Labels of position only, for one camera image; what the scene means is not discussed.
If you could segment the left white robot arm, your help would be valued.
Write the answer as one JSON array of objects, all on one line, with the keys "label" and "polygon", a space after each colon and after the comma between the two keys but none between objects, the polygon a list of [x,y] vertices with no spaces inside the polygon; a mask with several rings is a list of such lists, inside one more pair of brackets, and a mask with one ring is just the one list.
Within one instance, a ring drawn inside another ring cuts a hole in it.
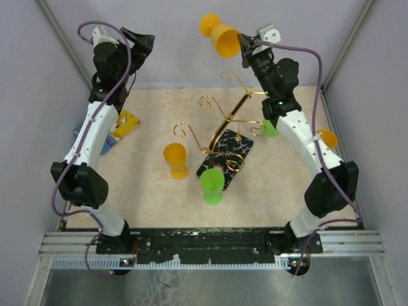
[{"label": "left white robot arm", "polygon": [[133,241],[128,223],[108,202],[108,182],[97,172],[100,153],[113,123],[129,95],[130,76],[144,64],[154,48],[153,34],[137,34],[124,27],[118,29],[121,40],[104,31],[97,23],[92,38],[92,89],[84,123],[74,145],[61,162],[54,162],[50,172],[55,181],[52,197],[61,197],[77,208],[60,216],[87,214],[99,225],[98,240],[117,252],[130,250]]}]

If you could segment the orange goblet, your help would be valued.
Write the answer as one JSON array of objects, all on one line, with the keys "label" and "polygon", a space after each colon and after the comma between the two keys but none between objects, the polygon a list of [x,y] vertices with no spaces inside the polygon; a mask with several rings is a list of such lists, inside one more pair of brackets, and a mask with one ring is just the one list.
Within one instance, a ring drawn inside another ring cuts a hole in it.
[{"label": "orange goblet", "polygon": [[163,150],[163,156],[170,167],[170,174],[173,179],[183,180],[188,176],[186,148],[181,143],[167,145]]},{"label": "orange goblet", "polygon": [[223,24],[215,13],[204,15],[199,23],[200,33],[209,38],[217,54],[222,58],[232,58],[240,51],[239,31]]},{"label": "orange goblet", "polygon": [[335,133],[327,129],[319,129],[316,133],[321,137],[327,147],[335,149],[339,143],[339,140]]}]

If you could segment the gold wine glass rack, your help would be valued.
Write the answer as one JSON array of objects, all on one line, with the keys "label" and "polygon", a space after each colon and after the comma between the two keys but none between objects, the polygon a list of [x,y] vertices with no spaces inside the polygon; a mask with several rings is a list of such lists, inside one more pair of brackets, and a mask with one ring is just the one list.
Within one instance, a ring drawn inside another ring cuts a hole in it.
[{"label": "gold wine glass rack", "polygon": [[251,124],[252,136],[262,137],[258,120],[238,120],[236,115],[245,102],[256,94],[252,87],[246,87],[241,79],[232,71],[223,71],[229,74],[233,81],[237,81],[245,90],[245,94],[229,113],[222,112],[223,121],[210,139],[207,147],[198,145],[201,153],[206,155],[204,162],[196,172],[197,177],[208,169],[217,168],[224,173],[224,190],[230,186],[235,175],[244,168],[245,158],[248,156],[254,141],[240,132],[241,124]]}]

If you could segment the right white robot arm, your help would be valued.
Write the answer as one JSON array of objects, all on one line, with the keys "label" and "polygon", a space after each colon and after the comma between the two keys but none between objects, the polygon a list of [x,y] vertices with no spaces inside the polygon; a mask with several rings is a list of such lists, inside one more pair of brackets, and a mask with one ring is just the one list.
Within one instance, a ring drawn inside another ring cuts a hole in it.
[{"label": "right white robot arm", "polygon": [[347,205],[355,206],[359,169],[325,144],[314,120],[307,121],[293,92],[299,84],[299,64],[290,58],[275,62],[272,49],[277,45],[260,35],[238,34],[237,38],[242,66],[252,69],[266,95],[262,102],[264,118],[293,145],[312,178],[304,194],[305,206],[285,225],[283,237],[274,244],[276,252],[300,252],[326,225],[327,215]]}]

